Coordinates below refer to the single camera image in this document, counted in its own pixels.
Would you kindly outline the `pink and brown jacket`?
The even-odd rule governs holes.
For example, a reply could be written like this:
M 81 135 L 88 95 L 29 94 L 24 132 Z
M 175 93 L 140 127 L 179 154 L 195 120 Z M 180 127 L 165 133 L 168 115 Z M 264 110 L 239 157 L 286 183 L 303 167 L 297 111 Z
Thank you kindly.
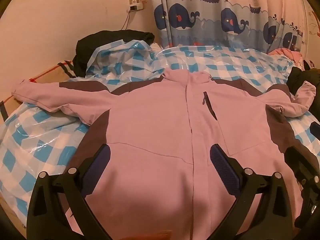
M 287 121 L 311 106 L 316 89 L 308 82 L 292 96 L 286 85 L 262 93 L 242 79 L 167 69 L 114 91 L 98 81 L 23 81 L 12 95 L 89 126 L 69 166 L 108 144 L 111 160 L 86 201 L 114 239 L 162 230 L 173 239 L 207 238 L 234 202 L 210 160 L 214 144 L 258 174 L 281 173 L 293 218 L 303 199 L 285 150 L 296 146 L 318 166 Z

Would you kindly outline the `pink clothes pile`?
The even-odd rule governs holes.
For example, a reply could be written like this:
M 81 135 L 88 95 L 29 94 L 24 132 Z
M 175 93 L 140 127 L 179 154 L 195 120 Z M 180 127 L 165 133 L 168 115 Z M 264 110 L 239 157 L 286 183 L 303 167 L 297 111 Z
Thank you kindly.
M 268 55 L 284 55 L 295 63 L 296 66 L 301 67 L 303 65 L 303 55 L 298 51 L 292 51 L 287 48 L 277 48 L 268 53 Z

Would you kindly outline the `blue white checkered plastic cover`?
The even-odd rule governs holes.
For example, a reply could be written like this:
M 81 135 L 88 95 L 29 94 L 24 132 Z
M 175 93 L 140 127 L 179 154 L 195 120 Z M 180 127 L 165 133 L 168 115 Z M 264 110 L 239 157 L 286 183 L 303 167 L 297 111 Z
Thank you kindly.
M 110 91 L 155 80 L 167 69 L 182 69 L 206 72 L 213 80 L 242 79 L 264 93 L 273 85 L 286 85 L 293 68 L 283 55 L 253 49 L 182 46 L 155 51 L 144 41 L 104 45 L 94 51 L 88 64 L 88 77 L 72 81 L 98 81 Z M 22 101 L 1 126 L 1 193 L 23 223 L 39 173 L 60 174 L 71 168 L 69 162 L 88 130 L 76 116 Z

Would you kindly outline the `black jacket on bed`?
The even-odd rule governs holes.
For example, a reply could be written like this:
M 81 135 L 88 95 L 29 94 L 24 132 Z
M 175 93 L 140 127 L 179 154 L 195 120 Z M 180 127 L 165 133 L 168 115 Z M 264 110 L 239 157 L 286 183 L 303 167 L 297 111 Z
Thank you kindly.
M 319 101 L 319 69 L 301 70 L 293 67 L 286 82 L 290 92 L 296 95 L 297 90 L 302 86 L 304 81 L 308 81 L 316 87 L 315 100 Z

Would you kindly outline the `whale print curtain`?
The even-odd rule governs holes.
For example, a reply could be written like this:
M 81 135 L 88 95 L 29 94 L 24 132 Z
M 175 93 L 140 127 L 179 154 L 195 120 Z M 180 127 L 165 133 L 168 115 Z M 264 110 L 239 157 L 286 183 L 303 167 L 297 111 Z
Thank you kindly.
M 151 0 L 164 48 L 225 46 L 304 52 L 303 0 Z

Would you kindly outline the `black garment by wall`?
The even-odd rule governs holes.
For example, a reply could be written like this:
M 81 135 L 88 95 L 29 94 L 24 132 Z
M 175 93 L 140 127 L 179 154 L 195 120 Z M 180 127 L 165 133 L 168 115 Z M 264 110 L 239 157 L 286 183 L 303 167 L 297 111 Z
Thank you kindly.
M 77 77 L 85 77 L 87 64 L 93 52 L 100 46 L 119 40 L 123 40 L 125 43 L 132 40 L 141 40 L 151 45 L 155 40 L 155 36 L 153 33 L 137 30 L 102 30 L 95 34 L 88 35 L 80 39 L 76 44 L 75 57 L 73 59 L 73 72 L 75 75 Z

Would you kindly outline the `white wall socket with charger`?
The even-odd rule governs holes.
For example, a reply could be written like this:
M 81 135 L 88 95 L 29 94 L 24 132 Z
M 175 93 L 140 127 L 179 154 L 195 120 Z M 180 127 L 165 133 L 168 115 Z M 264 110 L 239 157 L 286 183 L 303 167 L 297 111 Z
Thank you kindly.
M 129 0 L 129 12 L 140 11 L 144 9 L 144 5 L 140 0 Z

